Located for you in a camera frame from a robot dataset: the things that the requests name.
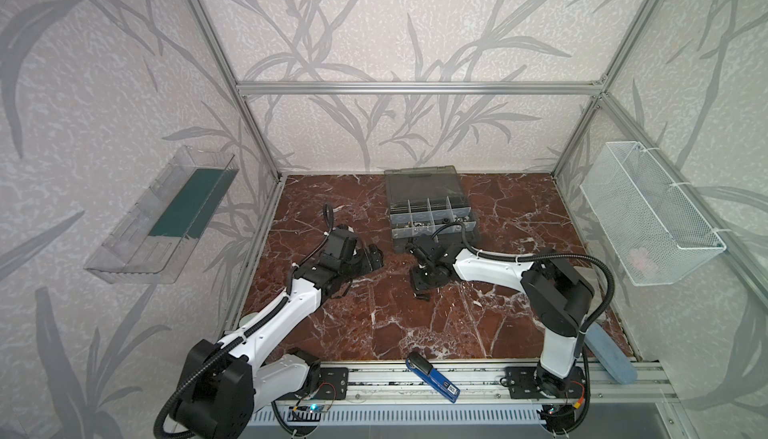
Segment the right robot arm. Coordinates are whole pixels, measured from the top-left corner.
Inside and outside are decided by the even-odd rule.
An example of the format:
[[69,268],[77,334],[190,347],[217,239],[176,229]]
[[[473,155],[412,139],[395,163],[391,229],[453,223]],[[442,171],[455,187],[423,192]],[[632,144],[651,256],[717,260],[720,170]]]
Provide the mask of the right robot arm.
[[[437,289],[452,281],[483,282],[524,293],[545,328],[535,383],[547,397],[566,391],[591,325],[610,305],[616,290],[612,271],[601,260],[585,254],[547,250],[510,255],[479,250],[467,244],[440,243],[431,235],[412,238],[405,246],[417,265],[411,271],[416,293]],[[600,304],[591,307],[595,289],[571,261],[589,262],[603,273],[606,290]]]

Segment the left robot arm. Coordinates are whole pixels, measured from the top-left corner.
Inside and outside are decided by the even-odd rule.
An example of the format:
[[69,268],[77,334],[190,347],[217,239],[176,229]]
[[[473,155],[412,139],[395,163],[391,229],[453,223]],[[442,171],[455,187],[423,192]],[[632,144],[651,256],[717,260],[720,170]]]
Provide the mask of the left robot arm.
[[301,351],[269,362],[268,356],[306,317],[346,284],[383,266],[381,249],[365,246],[344,227],[289,269],[286,285],[267,306],[217,342],[199,341],[188,353],[176,390],[153,424],[170,438],[165,422],[181,426],[179,438],[237,438],[257,410],[304,388],[317,359]]

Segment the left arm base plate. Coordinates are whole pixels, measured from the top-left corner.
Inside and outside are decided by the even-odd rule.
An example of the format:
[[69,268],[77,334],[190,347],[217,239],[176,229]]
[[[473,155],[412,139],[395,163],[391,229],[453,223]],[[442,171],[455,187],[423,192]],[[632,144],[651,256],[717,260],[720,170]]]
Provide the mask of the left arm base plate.
[[319,400],[344,400],[349,386],[349,372],[346,367],[320,367],[309,372],[304,384],[294,392],[280,397],[280,400],[313,398]]

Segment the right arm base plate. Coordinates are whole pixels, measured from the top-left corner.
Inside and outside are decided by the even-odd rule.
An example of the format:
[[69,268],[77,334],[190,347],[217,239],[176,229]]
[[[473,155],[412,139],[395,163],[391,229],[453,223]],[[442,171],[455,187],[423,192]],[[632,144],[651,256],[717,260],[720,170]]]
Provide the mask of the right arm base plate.
[[584,392],[585,376],[574,367],[566,379],[559,378],[538,366],[509,366],[504,369],[500,384],[511,399],[576,400]]

